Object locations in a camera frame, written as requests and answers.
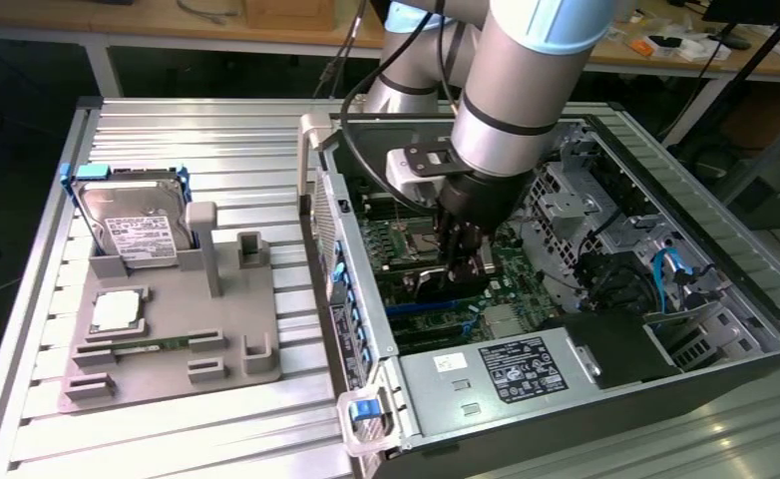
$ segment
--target cardboard box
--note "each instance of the cardboard box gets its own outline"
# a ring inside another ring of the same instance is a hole
[[[334,29],[334,0],[245,0],[248,26],[270,30]]]

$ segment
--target wooden table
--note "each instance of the wooden table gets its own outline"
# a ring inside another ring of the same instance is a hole
[[[209,10],[241,9],[242,5],[242,0],[189,1]],[[0,0],[0,38],[81,45],[88,53],[101,95],[120,97],[121,88],[109,58],[109,47],[333,56],[344,41],[357,4],[358,0],[337,0],[336,29],[310,32],[252,29],[244,16],[228,19],[226,25],[220,26],[180,10],[174,0],[136,0],[132,6],[105,5],[90,0]],[[648,14],[676,22],[689,17],[696,30],[705,26],[698,15],[688,9],[668,5],[665,0],[640,0],[638,7]],[[372,8],[368,10],[352,50],[352,56],[358,58],[377,58],[381,55],[384,28],[376,12]],[[638,32],[641,28],[636,24],[620,23],[614,27],[626,34]],[[672,129],[666,144],[680,140],[765,40],[740,30],[737,34],[750,40],[753,47],[746,51],[733,51],[724,62],[713,62],[704,75],[712,81]],[[696,77],[701,67],[702,62],[688,62],[680,57],[645,58],[622,41],[602,40],[593,50],[585,70]],[[780,55],[772,53],[765,58],[749,80],[780,82]]]

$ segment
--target metal bracket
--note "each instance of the metal bracket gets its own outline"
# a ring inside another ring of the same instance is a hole
[[[406,167],[420,178],[446,177],[470,173],[449,142],[416,143],[404,148]]]
[[[324,147],[325,141],[334,133],[332,117],[325,113],[308,113],[298,119],[298,197],[308,192],[308,169],[310,150]]]

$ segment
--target aluminum extrusion table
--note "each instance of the aluminum extrusion table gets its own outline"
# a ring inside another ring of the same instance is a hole
[[[0,478],[352,475],[294,188],[298,116],[338,107],[298,100],[106,100],[77,110],[62,163],[182,163],[194,199],[220,207],[214,240],[258,230],[270,242],[284,378],[112,410],[57,413],[90,237],[54,183],[0,348]],[[601,104],[572,104],[568,113],[598,115],[680,195],[677,184],[693,180],[661,148],[648,146],[649,136],[624,114]],[[726,238],[721,243],[733,258],[748,264],[742,267],[780,304],[780,263],[768,254],[736,250],[749,232],[712,208],[690,210],[710,234]],[[780,477],[780,372],[686,416],[485,476]]]

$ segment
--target power supply label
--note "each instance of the power supply label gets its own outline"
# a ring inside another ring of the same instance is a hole
[[[501,402],[524,401],[566,389],[540,337],[478,349]]]
[[[106,227],[124,260],[177,255],[168,217],[106,218]]]

